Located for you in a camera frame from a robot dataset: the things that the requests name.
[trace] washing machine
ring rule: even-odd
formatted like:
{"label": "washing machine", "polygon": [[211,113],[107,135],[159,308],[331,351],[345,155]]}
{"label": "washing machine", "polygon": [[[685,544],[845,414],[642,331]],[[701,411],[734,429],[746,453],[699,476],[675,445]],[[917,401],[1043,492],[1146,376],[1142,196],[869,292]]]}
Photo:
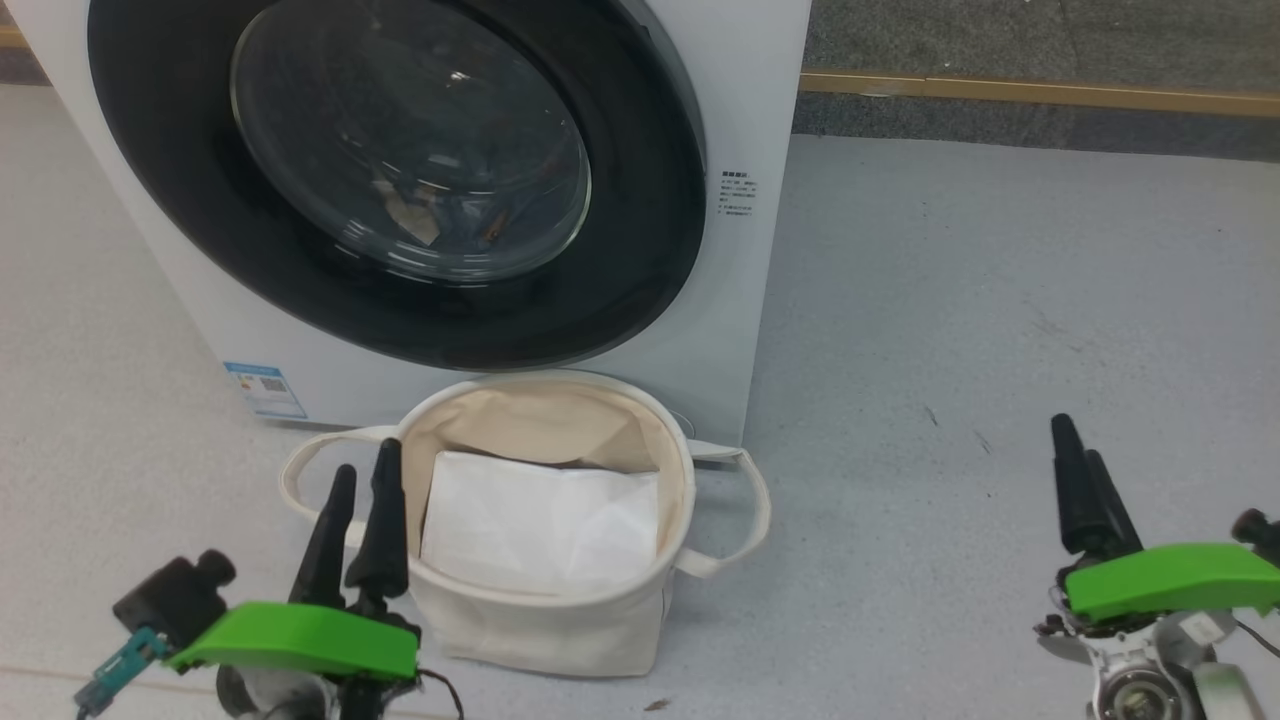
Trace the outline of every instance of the washing machine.
{"label": "washing machine", "polygon": [[8,5],[253,413],[571,366],[741,438],[809,0]]}

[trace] energy label sticker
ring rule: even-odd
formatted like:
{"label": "energy label sticker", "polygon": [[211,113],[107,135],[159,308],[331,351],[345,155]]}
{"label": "energy label sticker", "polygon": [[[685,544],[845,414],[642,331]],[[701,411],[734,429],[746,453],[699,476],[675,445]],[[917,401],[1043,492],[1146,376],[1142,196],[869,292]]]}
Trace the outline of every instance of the energy label sticker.
{"label": "energy label sticker", "polygon": [[293,391],[289,389],[289,383],[284,382],[284,374],[279,369],[241,363],[223,363],[223,365],[239,383],[250,410],[256,415],[289,420],[307,419],[307,414],[302,410],[298,398],[293,396]]}

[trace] white cloth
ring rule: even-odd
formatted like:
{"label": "white cloth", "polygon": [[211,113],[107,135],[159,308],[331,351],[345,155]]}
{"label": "white cloth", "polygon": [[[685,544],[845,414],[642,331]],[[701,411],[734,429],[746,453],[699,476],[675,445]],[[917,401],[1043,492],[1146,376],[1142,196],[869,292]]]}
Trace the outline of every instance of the white cloth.
{"label": "white cloth", "polygon": [[600,592],[658,553],[658,474],[435,456],[422,561],[460,580],[536,594]]}

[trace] laundry basket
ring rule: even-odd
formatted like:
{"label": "laundry basket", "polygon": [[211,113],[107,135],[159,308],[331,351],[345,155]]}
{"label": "laundry basket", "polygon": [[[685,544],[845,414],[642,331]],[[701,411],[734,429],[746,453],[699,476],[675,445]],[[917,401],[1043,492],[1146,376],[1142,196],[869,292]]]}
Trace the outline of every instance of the laundry basket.
{"label": "laundry basket", "polygon": [[[671,607],[675,570],[709,578],[742,560],[768,534],[768,488],[745,450],[685,438],[676,419],[650,395],[613,378],[573,370],[492,375],[445,388],[399,425],[317,436],[280,473],[285,502],[312,521],[298,475],[335,441],[403,446],[404,538],[410,592],[442,648],[539,673],[579,676],[644,675]],[[531,594],[461,582],[419,560],[436,454],[445,450],[544,465],[586,465],[621,473],[658,473],[658,552],[630,582],[589,594]],[[737,462],[755,491],[755,520],[741,550],[724,559],[684,547],[694,512],[694,460]],[[347,544],[365,525],[353,521]]]}

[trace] floor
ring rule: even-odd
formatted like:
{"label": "floor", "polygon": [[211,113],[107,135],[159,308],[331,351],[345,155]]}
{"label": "floor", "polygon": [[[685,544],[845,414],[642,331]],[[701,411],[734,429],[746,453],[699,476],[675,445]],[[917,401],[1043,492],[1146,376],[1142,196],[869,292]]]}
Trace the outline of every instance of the floor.
{"label": "floor", "polygon": [[[0,27],[12,26],[13,15],[0,0]],[[47,85],[40,63],[26,47],[0,47],[0,83],[12,85]]]}
{"label": "floor", "polygon": [[1280,163],[1280,118],[801,92],[791,132]]}
{"label": "floor", "polygon": [[[274,475],[310,433],[250,416],[51,90],[0,87],[0,716],[72,717],[110,605],[170,557],[287,593],[308,530]],[[1265,164],[792,138],[746,441],[765,547],[681,578],[646,678],[422,662],[479,720],[1079,717],[1088,670],[1030,629],[1068,561],[1048,419],[1148,543],[1280,514],[1277,192]],[[692,543],[728,548],[746,491],[700,484]],[[1270,656],[1221,655],[1280,707]],[[146,683],[106,717],[220,716],[209,673]]]}
{"label": "floor", "polygon": [[1275,92],[1276,42],[1271,0],[813,0],[805,64]]}

